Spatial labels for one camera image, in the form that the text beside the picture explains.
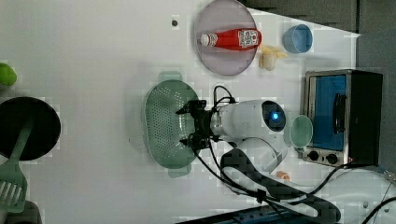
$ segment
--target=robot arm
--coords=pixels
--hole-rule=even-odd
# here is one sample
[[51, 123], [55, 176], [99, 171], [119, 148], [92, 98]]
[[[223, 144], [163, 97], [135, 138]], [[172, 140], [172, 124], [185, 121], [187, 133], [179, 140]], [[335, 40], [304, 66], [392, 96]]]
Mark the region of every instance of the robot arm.
[[[340, 185], [356, 185], [356, 178], [361, 174], [355, 171], [308, 192], [269, 175], [287, 152], [281, 134], [286, 125], [286, 116], [277, 103], [248, 101], [215, 106], [210, 111], [205, 111], [205, 106], [206, 101], [190, 101], [177, 111], [178, 114], [190, 113], [195, 120], [195, 133], [180, 142], [191, 147], [197, 157], [198, 150], [211, 147], [211, 140], [239, 143], [221, 157], [219, 168], [223, 178], [218, 178], [229, 186], [244, 189], [259, 202], [276, 203], [317, 223], [357, 223], [359, 217], [367, 216], [369, 207], [363, 207], [365, 202], [383, 200], [384, 195], [378, 192], [390, 183], [382, 176], [382, 179], [378, 176], [371, 176], [371, 179], [367, 177], [370, 184], [357, 193], [355, 188], [358, 186], [349, 186], [351, 191], [339, 190], [347, 188], [340, 188]], [[242, 186], [236, 183], [244, 178], [247, 181]], [[250, 187], [254, 185], [261, 188], [252, 190]]]

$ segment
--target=cup rim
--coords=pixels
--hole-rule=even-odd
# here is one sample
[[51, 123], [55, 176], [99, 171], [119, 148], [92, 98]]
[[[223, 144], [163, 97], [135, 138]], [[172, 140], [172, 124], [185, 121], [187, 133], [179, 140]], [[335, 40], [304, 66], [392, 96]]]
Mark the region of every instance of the cup rim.
[[[299, 50], [299, 49], [297, 48], [297, 46], [296, 46], [296, 43], [295, 43], [295, 40], [294, 40], [294, 34], [295, 34], [295, 32], [296, 32], [296, 30], [297, 30], [298, 28], [304, 28], [306, 31], [308, 31], [308, 34], [309, 34], [309, 36], [310, 36], [310, 40], [311, 40], [311, 41], [309, 41], [309, 48], [307, 48], [306, 51], [301, 51], [301, 50]], [[305, 25], [305, 24], [298, 24], [298, 25], [296, 25], [296, 26], [293, 27], [293, 32], [292, 32], [292, 34], [291, 34], [291, 40], [292, 40], [291, 42], [293, 43], [293, 46], [294, 46], [294, 49], [295, 49], [295, 50], [297, 50], [299, 53], [307, 53], [307, 52], [312, 48], [312, 44], [313, 44], [313, 42], [314, 42], [314, 37], [312, 36], [311, 29], [310, 29], [307, 25]]]
[[312, 141], [312, 138], [313, 138], [313, 136], [314, 136], [314, 125], [313, 125], [311, 119], [310, 119], [309, 117], [305, 116], [305, 115], [299, 115], [299, 116], [295, 117], [295, 118], [291, 121], [291, 124], [290, 124], [290, 127], [289, 127], [290, 131], [289, 131], [289, 136], [288, 136], [288, 138], [290, 139], [290, 142], [291, 142], [291, 144], [292, 144], [294, 147], [303, 148], [303, 147], [298, 147], [298, 146], [296, 146], [296, 145], [294, 144], [292, 138], [291, 138], [291, 127], [293, 126], [294, 121], [297, 120], [297, 119], [299, 119], [299, 118], [304, 118], [305, 120], [309, 120], [309, 123], [310, 123], [310, 126], [311, 126], [311, 128], [310, 128], [310, 130], [311, 130], [311, 137], [309, 138], [309, 141], [308, 141], [306, 144], [304, 144], [303, 147], [308, 146], [309, 143]]

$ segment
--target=toaster oven knob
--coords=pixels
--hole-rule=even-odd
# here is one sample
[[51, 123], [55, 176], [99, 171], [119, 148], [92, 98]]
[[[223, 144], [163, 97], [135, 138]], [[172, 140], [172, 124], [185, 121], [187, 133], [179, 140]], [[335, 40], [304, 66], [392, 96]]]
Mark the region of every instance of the toaster oven knob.
[[308, 154], [309, 159], [311, 159], [312, 161], [317, 161], [319, 158], [319, 154], [316, 151], [311, 151]]
[[338, 162], [338, 158], [337, 158], [337, 156], [334, 155], [334, 154], [330, 154], [329, 156], [326, 157], [326, 159], [327, 159], [327, 161], [328, 161], [330, 164], [336, 164], [336, 163]]

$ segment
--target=blue light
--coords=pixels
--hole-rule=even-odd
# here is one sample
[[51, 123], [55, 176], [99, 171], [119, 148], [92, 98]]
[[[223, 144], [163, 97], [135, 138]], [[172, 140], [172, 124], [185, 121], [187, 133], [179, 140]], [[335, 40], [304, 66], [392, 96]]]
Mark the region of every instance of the blue light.
[[271, 119], [279, 119], [279, 115], [277, 113], [271, 113]]

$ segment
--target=green spatula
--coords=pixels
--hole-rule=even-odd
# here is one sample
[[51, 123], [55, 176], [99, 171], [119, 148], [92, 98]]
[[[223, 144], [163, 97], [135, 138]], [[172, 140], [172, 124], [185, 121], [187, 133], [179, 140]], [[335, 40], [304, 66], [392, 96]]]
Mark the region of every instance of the green spatula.
[[19, 162], [33, 129], [33, 124], [33, 117], [25, 121], [11, 156], [8, 161], [0, 166], [0, 209], [10, 213], [22, 212], [24, 208], [27, 181]]

